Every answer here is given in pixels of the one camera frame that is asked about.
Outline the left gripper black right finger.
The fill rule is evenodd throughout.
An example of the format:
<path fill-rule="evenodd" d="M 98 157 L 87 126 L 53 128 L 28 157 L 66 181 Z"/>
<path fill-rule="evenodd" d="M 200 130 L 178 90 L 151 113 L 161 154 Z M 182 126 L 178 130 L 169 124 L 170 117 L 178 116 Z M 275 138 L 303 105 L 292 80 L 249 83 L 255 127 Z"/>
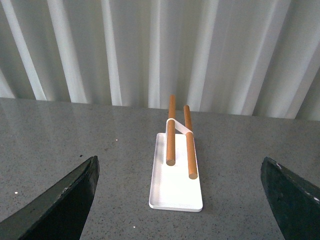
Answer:
<path fill-rule="evenodd" d="M 260 179 L 283 237 L 318 240 L 320 188 L 269 157 L 263 160 Z"/>

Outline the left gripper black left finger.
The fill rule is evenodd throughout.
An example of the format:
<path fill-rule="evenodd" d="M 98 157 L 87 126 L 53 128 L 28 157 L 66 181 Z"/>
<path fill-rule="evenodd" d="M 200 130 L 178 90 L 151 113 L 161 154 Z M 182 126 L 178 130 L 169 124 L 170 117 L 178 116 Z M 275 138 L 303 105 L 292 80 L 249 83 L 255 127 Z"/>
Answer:
<path fill-rule="evenodd" d="M 100 175 L 97 156 L 0 223 L 2 240 L 78 240 L 90 212 Z"/>

